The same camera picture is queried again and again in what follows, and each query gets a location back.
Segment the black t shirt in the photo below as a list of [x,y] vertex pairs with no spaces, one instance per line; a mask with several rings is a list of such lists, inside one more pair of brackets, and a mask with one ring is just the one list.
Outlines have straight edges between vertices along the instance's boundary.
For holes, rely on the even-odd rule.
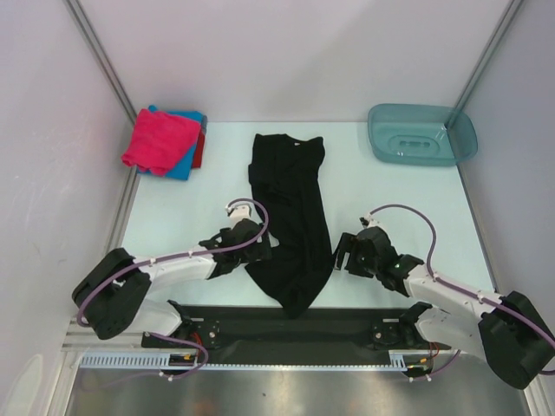
[[251,195],[268,212],[277,239],[271,258],[245,269],[255,284],[295,319],[314,302],[333,270],[329,228],[318,174],[323,138],[302,141],[281,134],[256,134],[248,179]]

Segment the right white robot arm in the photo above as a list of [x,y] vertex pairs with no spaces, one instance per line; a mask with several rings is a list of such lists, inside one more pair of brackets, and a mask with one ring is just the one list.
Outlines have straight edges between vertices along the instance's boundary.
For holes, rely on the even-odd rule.
[[523,390],[554,357],[554,335],[525,295],[500,295],[434,275],[420,258],[400,254],[380,227],[343,233],[335,266],[374,277],[385,289],[417,301],[400,326],[402,341],[419,348],[439,342],[483,360],[507,385]]

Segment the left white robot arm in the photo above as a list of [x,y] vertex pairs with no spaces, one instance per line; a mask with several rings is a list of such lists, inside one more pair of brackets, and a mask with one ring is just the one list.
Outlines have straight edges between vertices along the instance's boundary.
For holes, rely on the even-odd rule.
[[203,240],[195,250],[140,260],[123,248],[111,250],[77,285],[72,299],[76,322],[100,340],[126,332],[162,337],[175,347],[190,340],[192,326],[176,301],[150,295],[192,281],[232,273],[271,257],[267,224],[244,218]]

